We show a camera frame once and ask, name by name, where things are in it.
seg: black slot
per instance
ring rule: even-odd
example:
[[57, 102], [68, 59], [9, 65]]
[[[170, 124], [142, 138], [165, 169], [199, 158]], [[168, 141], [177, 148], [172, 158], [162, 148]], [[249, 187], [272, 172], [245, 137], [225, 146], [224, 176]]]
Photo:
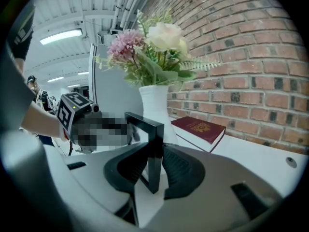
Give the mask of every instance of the black slot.
[[86, 163], [84, 163], [82, 161], [79, 161], [79, 162], [68, 164], [67, 166], [68, 166], [68, 168], [70, 170], [73, 170], [73, 169], [76, 169], [76, 168], [80, 168], [80, 167], [86, 166]]
[[233, 192], [245, 208], [250, 219], [267, 211], [267, 206], [252, 192], [252, 190], [244, 183], [231, 186]]

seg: book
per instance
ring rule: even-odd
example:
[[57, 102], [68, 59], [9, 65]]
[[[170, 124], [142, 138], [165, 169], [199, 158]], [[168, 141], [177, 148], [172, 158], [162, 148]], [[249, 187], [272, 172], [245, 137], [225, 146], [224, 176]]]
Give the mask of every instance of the book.
[[189, 116], [171, 121], [181, 146], [211, 152], [225, 134], [225, 127]]

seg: gold emblem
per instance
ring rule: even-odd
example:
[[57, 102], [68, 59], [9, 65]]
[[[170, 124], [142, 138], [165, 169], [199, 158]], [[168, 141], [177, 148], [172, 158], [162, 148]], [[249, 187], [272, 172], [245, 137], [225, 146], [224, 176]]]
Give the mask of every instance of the gold emblem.
[[211, 127], [205, 123], [199, 123], [193, 127], [191, 127], [190, 129], [194, 130], [194, 131], [198, 131], [198, 132], [204, 132], [204, 131], [209, 131], [211, 129]]

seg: flower vase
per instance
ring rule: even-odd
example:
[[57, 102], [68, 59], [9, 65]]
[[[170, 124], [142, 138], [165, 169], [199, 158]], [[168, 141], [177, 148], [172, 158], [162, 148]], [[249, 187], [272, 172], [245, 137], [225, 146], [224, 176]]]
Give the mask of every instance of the flower vase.
[[167, 109], [168, 89], [168, 86], [157, 85], [140, 87], [143, 117], [164, 124], [164, 143], [178, 144]]

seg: pink flower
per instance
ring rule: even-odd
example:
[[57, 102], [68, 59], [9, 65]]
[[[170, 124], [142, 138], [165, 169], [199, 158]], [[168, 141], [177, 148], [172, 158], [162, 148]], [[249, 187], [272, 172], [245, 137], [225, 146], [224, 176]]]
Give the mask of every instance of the pink flower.
[[109, 50], [108, 55], [112, 55], [113, 60], [129, 61], [132, 60], [134, 46], [143, 46], [144, 36], [137, 30], [129, 29], [123, 33], [118, 34], [114, 39]]

